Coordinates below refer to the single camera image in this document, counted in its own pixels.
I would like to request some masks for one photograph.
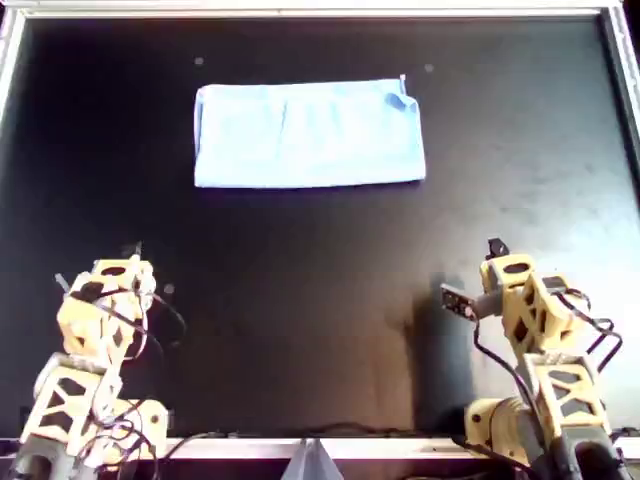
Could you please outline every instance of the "metal frame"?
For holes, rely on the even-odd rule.
[[[0,29],[0,122],[25,23],[31,18],[129,17],[584,17],[603,20],[633,152],[640,158],[640,74],[622,4],[616,0],[4,0]],[[168,447],[180,439],[169,439]],[[188,442],[175,458],[289,459],[302,439],[212,438]],[[473,459],[448,438],[325,438],[334,459]],[[640,439],[616,446],[640,459]]]

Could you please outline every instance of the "white frame edge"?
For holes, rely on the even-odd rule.
[[[617,0],[388,0],[332,3],[319,0],[5,0],[0,28],[0,122],[6,110],[11,81],[27,18],[121,17],[508,17],[595,16],[608,9],[616,52],[620,57],[626,93],[636,133],[640,134],[640,74],[621,3]],[[168,439],[168,448],[181,439]],[[186,443],[174,458],[290,459],[303,439],[221,438]],[[322,444],[336,460],[473,459],[475,455],[449,438],[324,438]],[[616,443],[626,458],[640,459],[640,438]]]

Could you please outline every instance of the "wire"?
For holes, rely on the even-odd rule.
[[[140,405],[142,405],[145,402],[146,399],[142,399],[142,400],[138,400],[137,402],[132,402],[130,400],[127,400],[127,402],[131,405],[130,408],[128,408],[125,412],[121,413],[121,416],[126,416],[129,413],[135,411],[138,414],[138,420],[140,420],[140,428],[142,429],[143,426],[143,419],[142,419],[142,414],[140,413]],[[135,425],[133,424],[133,421],[131,422],[131,427],[132,429],[135,428]],[[129,448],[126,451],[126,455],[123,454],[123,459],[122,461],[127,462],[129,460],[129,458],[131,457],[131,455],[133,455],[133,452],[135,452],[136,450],[136,445],[134,444],[131,448]],[[138,450],[138,458],[136,460],[136,463],[134,464],[134,468],[133,468],[133,473],[131,476],[133,476],[133,474],[135,474],[136,470],[138,469],[138,463],[140,462],[140,457],[142,455],[142,448],[137,448]],[[116,476],[116,480],[120,480],[122,478],[122,470],[123,470],[123,466],[118,468],[118,475]]]
[[[609,353],[602,359],[602,361],[598,365],[598,373],[602,372],[604,368],[607,366],[607,364],[611,361],[611,359],[615,357],[615,355],[618,353],[623,343],[622,336],[618,332],[615,332],[613,330],[613,327],[614,327],[613,321],[610,319],[602,319],[602,318],[595,320],[591,318],[589,315],[587,315],[586,313],[584,313],[582,310],[580,310],[578,307],[576,307],[569,300],[567,300],[562,293],[555,292],[553,295],[558,297],[558,300],[560,300],[560,303],[562,303],[565,307],[571,310],[578,318],[587,322],[589,325],[591,325],[591,327],[593,327],[597,332],[600,333],[601,335],[600,338],[598,338],[598,340],[596,340],[594,344],[591,345],[591,347],[589,347],[591,351],[595,350],[595,348],[602,343],[605,337],[615,337],[618,340],[616,344],[613,346],[613,348],[609,350]],[[609,329],[601,327],[600,326],[601,323],[608,323]]]
[[[535,418],[534,428],[536,430],[536,437],[538,440],[538,444],[540,445],[540,448],[542,449],[542,451],[546,452],[547,447],[544,443],[544,430],[542,426],[542,416],[540,415],[540,410],[538,409],[538,406],[536,405],[536,402],[533,398],[533,393],[529,389],[529,386],[526,384],[524,379],[520,376],[520,374],[518,374],[518,372],[516,372],[515,369],[506,362],[506,360],[504,360],[498,354],[489,350],[487,347],[485,347],[480,343],[480,320],[478,320],[478,318],[475,317],[475,315],[473,318],[474,318],[473,321],[476,324],[473,330],[474,346],[478,350],[480,350],[482,353],[484,353],[487,357],[489,357],[491,360],[493,360],[502,368],[504,368],[509,373],[509,375],[513,377],[514,381],[516,382],[516,385],[518,386],[518,389],[520,390],[520,394],[524,397],[524,400],[527,406],[531,409],[531,412],[533,413],[533,416]]]
[[[609,438],[611,439],[611,443],[616,443],[616,441],[622,437],[640,437],[640,430],[635,427],[616,428],[611,432]]]
[[[125,423],[129,425],[128,428],[122,426]],[[116,437],[113,433],[111,434],[111,438],[113,438],[116,442],[123,442],[133,434],[131,432],[131,429],[135,428],[135,425],[133,424],[132,420],[123,419],[114,422],[109,428],[113,429],[113,432],[115,432],[116,429],[124,430],[126,433],[122,437]]]
[[[184,447],[187,443],[193,441],[193,440],[199,440],[201,438],[221,438],[221,437],[226,437],[226,435],[221,434],[220,432],[203,432],[203,433],[196,433],[195,435],[191,435],[190,437],[185,437],[182,440],[180,440],[178,443],[176,443],[171,450],[169,450],[163,457],[162,457],[162,462],[163,464],[166,463],[171,457],[173,457],[176,452],[178,450],[180,450],[182,447]]]
[[[148,398],[143,398],[143,399],[140,399],[140,400],[138,400],[136,402],[132,402],[130,400],[127,400],[129,405],[131,405],[131,406],[129,408],[127,408],[124,412],[122,412],[122,413],[118,414],[117,416],[115,416],[110,422],[101,423],[97,419],[93,419],[93,420],[94,420],[94,422],[98,423],[98,425],[100,425],[103,428],[112,428],[116,423],[125,420],[127,415],[129,415],[131,412],[135,411],[138,414],[138,419],[140,420],[140,425],[142,425],[142,414],[140,413],[140,406],[144,402],[146,402],[147,400],[148,400]]]
[[[578,290],[577,288],[567,288],[564,293],[585,300],[587,302],[587,310],[591,311],[591,299],[589,298],[589,295],[584,293],[582,290]]]
[[[93,446],[96,444],[97,441],[99,440],[103,440],[103,439],[108,439],[108,440],[115,440],[116,442],[118,441],[122,441],[125,440],[127,437],[129,436],[129,434],[125,435],[124,437],[115,437],[113,435],[113,432],[109,432],[109,433],[98,433],[97,435],[94,435],[93,437],[91,437],[80,449],[80,451],[78,452],[78,454],[76,455],[75,459],[73,460],[73,466],[74,468],[77,468],[78,465],[80,465],[81,463],[84,463],[84,461],[89,458],[89,456],[91,455],[91,449],[93,448]],[[120,448],[120,446],[116,443],[115,446],[122,451],[122,448]]]
[[[353,436],[353,433],[364,434],[367,437],[376,438],[397,438],[397,437],[426,437],[428,434],[415,429],[400,428],[376,428],[370,425],[364,425],[359,422],[335,422],[326,425],[319,425],[311,428],[296,429],[289,432],[283,432],[283,436],[287,437],[320,437],[334,432],[335,436]]]
[[[127,317],[125,317],[124,315],[122,315],[120,312],[114,310],[113,308],[107,307],[106,305],[102,305],[101,303],[98,303],[100,300],[96,300],[94,302],[89,302],[89,301],[83,300],[83,299],[79,299],[79,300],[82,301],[82,302],[88,303],[89,305],[93,305],[96,308],[99,308],[103,312],[108,313],[112,317],[117,318],[122,323],[125,323],[126,325],[129,325],[131,328],[133,328],[135,331],[139,332],[140,334],[142,334],[144,336],[147,336],[152,341],[152,343],[158,348],[158,351],[160,352],[160,356],[162,357],[162,359],[164,361],[164,357],[165,357],[164,348],[162,348],[162,344],[160,343],[160,341],[151,332],[149,332],[148,330],[145,330],[140,325],[138,325],[136,322],[134,322],[133,320],[131,320],[131,319],[127,318]]]
[[[151,440],[149,440],[149,438],[142,433],[142,431],[138,430],[135,427],[131,427],[131,431],[134,432],[136,435],[138,435],[138,441],[136,441],[131,448],[126,450],[126,456],[123,456],[124,460],[121,460],[119,462],[116,463],[105,463],[101,466],[101,468],[103,470],[106,470],[108,468],[121,468],[122,465],[124,465],[125,463],[127,463],[127,460],[129,459],[129,457],[133,454],[133,452],[137,449],[141,449],[142,448],[142,444],[146,445],[149,449],[149,453],[151,454],[152,460],[153,460],[153,476],[151,477],[151,480],[160,480],[161,476],[160,476],[160,464],[159,464],[159,460],[158,460],[158,456],[156,455],[156,449],[153,445],[153,443],[151,443]]]
[[[97,302],[98,300],[101,300],[103,298],[107,298],[113,295],[117,295],[119,293],[133,293],[134,295],[136,295],[136,297],[138,298],[138,302],[140,304],[140,311],[142,312],[142,321],[143,321],[143,326],[146,323],[147,326],[144,326],[145,329],[148,329],[148,320],[147,320],[147,314],[146,314],[146,310],[143,308],[142,306],[142,297],[144,296],[151,296],[153,297],[154,300],[156,300],[158,303],[160,303],[161,305],[163,305],[167,310],[169,310],[169,312],[172,314],[173,318],[176,319],[176,321],[180,324],[180,328],[182,330],[182,333],[180,334],[180,337],[178,337],[177,340],[174,340],[173,342],[171,342],[169,344],[169,346],[171,348],[175,348],[178,345],[180,345],[180,342],[182,342],[182,339],[186,336],[187,334],[187,322],[185,321],[184,317],[182,316],[182,314],[173,306],[171,305],[169,302],[167,302],[164,298],[162,298],[160,295],[158,295],[155,292],[151,292],[151,293],[141,293],[138,290],[132,290],[129,288],[117,288],[115,290],[109,290],[107,292],[101,292],[97,297],[95,297],[94,303]],[[144,348],[144,344],[141,346],[141,348],[138,350],[138,353],[133,357],[133,359],[138,358],[138,356],[142,353],[142,348]]]
[[[494,452],[493,450],[491,450],[490,448],[484,447],[482,445],[472,445],[470,443],[468,443],[466,440],[457,437],[457,436],[453,436],[451,437],[451,440],[453,440],[453,443],[455,443],[456,445],[466,449],[466,450],[470,450],[472,452],[475,453],[480,453],[482,455],[485,455],[493,460],[500,460],[502,462],[506,462],[509,465],[511,465],[514,468],[518,468],[520,470],[522,470],[523,472],[525,472],[530,480],[542,480],[540,475],[538,475],[538,473],[533,470],[531,467],[529,467],[528,465],[525,465],[524,463],[520,463],[517,460],[514,460],[511,457],[507,457],[505,455],[501,455],[499,453]]]
[[[421,475],[419,477],[409,477],[407,480],[481,480],[484,478],[492,478],[489,477],[489,475],[492,475],[493,472],[480,472],[480,473],[474,473],[471,475],[465,475],[463,477],[425,477],[424,475]]]

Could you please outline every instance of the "cloth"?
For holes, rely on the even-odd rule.
[[[327,187],[426,175],[420,113],[404,76],[207,85],[194,118],[198,187]]]

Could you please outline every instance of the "light blue towel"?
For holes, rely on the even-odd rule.
[[[327,187],[426,175],[420,113],[404,76],[207,85],[194,116],[198,187]]]

